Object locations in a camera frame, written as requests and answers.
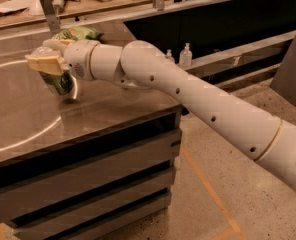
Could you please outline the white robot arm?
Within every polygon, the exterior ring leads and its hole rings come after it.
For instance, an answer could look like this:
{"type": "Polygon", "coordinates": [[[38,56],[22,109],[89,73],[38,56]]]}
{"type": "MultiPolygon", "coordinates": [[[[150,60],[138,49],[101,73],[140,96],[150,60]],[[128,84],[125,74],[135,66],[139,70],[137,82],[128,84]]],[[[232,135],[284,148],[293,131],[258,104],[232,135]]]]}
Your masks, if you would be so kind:
{"type": "Polygon", "coordinates": [[[148,42],[48,39],[26,60],[52,75],[166,93],[296,192],[296,126],[193,76],[148,42]]]}

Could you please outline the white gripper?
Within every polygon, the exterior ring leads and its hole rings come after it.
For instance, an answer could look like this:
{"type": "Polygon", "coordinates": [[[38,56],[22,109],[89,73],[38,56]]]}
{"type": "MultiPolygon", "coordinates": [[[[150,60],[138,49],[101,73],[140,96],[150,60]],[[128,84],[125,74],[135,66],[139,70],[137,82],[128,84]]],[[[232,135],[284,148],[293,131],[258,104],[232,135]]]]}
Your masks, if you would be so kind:
{"type": "Polygon", "coordinates": [[[26,55],[25,58],[32,70],[57,76],[69,70],[79,80],[93,81],[95,77],[91,72],[91,56],[98,44],[99,41],[88,39],[75,42],[70,39],[47,39],[43,45],[64,53],[64,58],[61,55],[26,55]]]}

